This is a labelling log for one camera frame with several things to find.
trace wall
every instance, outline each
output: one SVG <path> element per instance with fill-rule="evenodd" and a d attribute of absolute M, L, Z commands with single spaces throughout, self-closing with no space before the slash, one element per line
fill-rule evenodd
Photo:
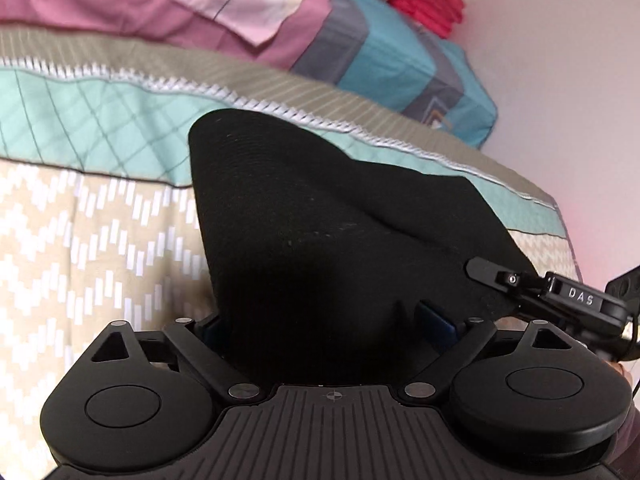
<path fill-rule="evenodd" d="M 640 264 L 640 0 L 466 0 L 483 151 L 558 201 L 584 281 Z"/>

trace metal screw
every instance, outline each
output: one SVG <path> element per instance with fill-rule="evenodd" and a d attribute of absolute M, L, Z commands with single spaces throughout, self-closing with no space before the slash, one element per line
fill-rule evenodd
<path fill-rule="evenodd" d="M 409 397 L 415 397 L 416 399 L 426 399 L 427 397 L 431 397 L 436 392 L 436 388 L 429 383 L 411 383 L 404 387 L 404 392 Z"/>
<path fill-rule="evenodd" d="M 234 384 L 229 388 L 229 395 L 235 399 L 253 399 L 260 393 L 260 388 L 251 383 Z"/>

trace mint green fabric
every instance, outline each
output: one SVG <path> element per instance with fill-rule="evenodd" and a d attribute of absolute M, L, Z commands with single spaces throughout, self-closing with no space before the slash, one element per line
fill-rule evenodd
<path fill-rule="evenodd" d="M 0 155 L 91 173 L 191 184 L 187 135 L 203 114 L 229 105 L 201 95 L 152 92 L 100 78 L 59 80 L 0 69 Z M 352 158 L 425 174 L 461 175 L 508 229 L 566 237 L 554 209 L 501 184 L 349 134 L 313 130 Z"/>

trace red sleeve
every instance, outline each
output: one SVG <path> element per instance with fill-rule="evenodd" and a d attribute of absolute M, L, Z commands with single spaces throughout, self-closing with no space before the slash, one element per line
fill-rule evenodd
<path fill-rule="evenodd" d="M 614 449 L 607 463 L 623 480 L 640 480 L 640 412 L 637 408 L 629 410 L 616 433 Z"/>

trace hand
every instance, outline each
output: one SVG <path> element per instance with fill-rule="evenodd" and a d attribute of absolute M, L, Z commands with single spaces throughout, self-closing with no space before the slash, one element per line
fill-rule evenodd
<path fill-rule="evenodd" d="M 623 367 L 622 364 L 620 363 L 611 363 L 609 361 L 607 361 L 607 363 L 615 370 L 617 371 L 620 375 L 622 375 L 629 383 L 629 385 L 631 387 L 634 386 L 634 378 L 631 376 L 631 374 L 626 370 L 625 367 Z"/>

